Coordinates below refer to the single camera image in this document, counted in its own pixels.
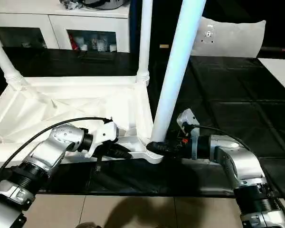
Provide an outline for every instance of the black connector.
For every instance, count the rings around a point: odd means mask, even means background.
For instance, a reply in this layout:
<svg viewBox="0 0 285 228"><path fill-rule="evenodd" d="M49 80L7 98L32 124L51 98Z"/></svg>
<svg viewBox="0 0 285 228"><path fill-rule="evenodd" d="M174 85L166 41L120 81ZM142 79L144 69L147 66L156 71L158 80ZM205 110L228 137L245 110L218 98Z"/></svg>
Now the black connector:
<svg viewBox="0 0 285 228"><path fill-rule="evenodd" d="M83 130L85 134L80 146L77 149L78 152L81 152L82 150L88 151L93 142L93 135L88 133L89 130L86 128L81 128L81 130Z"/></svg>

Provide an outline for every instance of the cabinet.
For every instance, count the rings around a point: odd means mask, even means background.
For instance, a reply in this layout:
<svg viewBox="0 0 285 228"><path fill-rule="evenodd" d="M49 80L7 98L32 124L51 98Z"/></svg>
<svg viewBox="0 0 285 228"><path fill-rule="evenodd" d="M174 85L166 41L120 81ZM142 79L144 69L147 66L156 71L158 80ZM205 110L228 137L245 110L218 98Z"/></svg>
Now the cabinet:
<svg viewBox="0 0 285 228"><path fill-rule="evenodd" d="M49 18L61 49L72 49L74 39L88 50L109 51L110 45L116 45L118 52L129 52L128 19L60 15Z"/></svg>
<svg viewBox="0 0 285 228"><path fill-rule="evenodd" d="M59 48L48 15L0 13L5 47Z"/></svg>
<svg viewBox="0 0 285 228"><path fill-rule="evenodd" d="M113 10L66 10L58 0L0 0L0 42L6 47L129 52L129 11L130 3Z"/></svg>

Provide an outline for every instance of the glass cabinet door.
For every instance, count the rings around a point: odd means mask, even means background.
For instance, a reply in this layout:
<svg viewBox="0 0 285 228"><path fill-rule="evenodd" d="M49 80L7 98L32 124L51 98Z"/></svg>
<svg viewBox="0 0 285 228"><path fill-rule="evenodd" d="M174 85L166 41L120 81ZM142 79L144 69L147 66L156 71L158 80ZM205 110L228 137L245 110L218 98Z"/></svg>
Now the glass cabinet door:
<svg viewBox="0 0 285 228"><path fill-rule="evenodd" d="M0 13L4 47L59 48L48 15Z"/></svg>
<svg viewBox="0 0 285 228"><path fill-rule="evenodd" d="M116 33L102 31L68 30L73 50L116 52Z"/></svg>
<svg viewBox="0 0 285 228"><path fill-rule="evenodd" d="M39 28L0 27L4 47L47 48Z"/></svg>

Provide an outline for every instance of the black cable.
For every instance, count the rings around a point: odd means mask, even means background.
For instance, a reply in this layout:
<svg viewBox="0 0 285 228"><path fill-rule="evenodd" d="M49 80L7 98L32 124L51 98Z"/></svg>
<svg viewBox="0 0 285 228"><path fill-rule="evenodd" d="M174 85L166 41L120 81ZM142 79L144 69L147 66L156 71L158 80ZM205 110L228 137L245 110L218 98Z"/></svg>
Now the black cable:
<svg viewBox="0 0 285 228"><path fill-rule="evenodd" d="M75 118L75 119L70 119L70 120L65 120L61 121L59 123L56 123L52 126L47 127L46 129L42 130L41 132L35 134L33 137L31 137L29 140L27 140L22 146L20 146L5 162L4 164L0 167L0 174L3 172L5 167L10 163L10 161L20 152L22 151L27 145L29 145L33 140L35 140L37 137L42 135L44 132L47 132L48 130L51 130L54 127L60 126L62 124L66 124L69 122L75 122L75 121L80 121L80 120L102 120L104 123L111 122L112 120L106 119L106 118L101 118L101 117L81 117L81 118Z"/></svg>
<svg viewBox="0 0 285 228"><path fill-rule="evenodd" d="M245 144L241 139L229 134L228 132L224 131L224 130L221 130L219 128L215 128L215 127L209 127L209 126L203 126L203 125L198 125L198 124L194 124L193 125L193 128L200 128L200 129L208 129L208 130L213 130L213 131L216 131L216 132L220 132L224 135L227 135L229 136L230 138L233 138L234 140L237 140L239 143L241 143L247 150L249 151L252 151L249 146L247 144ZM265 175L266 175L266 178L268 179L269 181L269 185L271 185L271 188L272 186L274 186L276 188L276 190L279 192L279 194L282 196L282 198L285 200L285 195L284 193L282 192L282 190L280 189L280 187L272 180L271 176L269 175L268 171L266 170L266 168L260 163L260 166L262 168L262 170L264 171ZM285 207L284 205L281 203L281 201L276 198L276 201L279 205L279 207L282 209L283 213L285 214Z"/></svg>

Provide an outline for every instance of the white panel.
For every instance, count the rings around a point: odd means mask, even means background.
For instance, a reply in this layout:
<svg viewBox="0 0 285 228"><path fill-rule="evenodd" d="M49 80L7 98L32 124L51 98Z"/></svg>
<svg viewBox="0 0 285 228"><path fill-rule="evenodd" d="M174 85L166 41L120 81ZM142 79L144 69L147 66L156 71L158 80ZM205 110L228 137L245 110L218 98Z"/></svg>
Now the white panel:
<svg viewBox="0 0 285 228"><path fill-rule="evenodd" d="M285 87L285 59L259 58L259 60Z"/></svg>
<svg viewBox="0 0 285 228"><path fill-rule="evenodd" d="M48 48L58 48L48 15L0 13L0 27L40 28Z"/></svg>
<svg viewBox="0 0 285 228"><path fill-rule="evenodd" d="M67 30L84 30L115 32L117 51L130 51L128 19L57 15L50 15L49 18L61 49L72 49Z"/></svg>

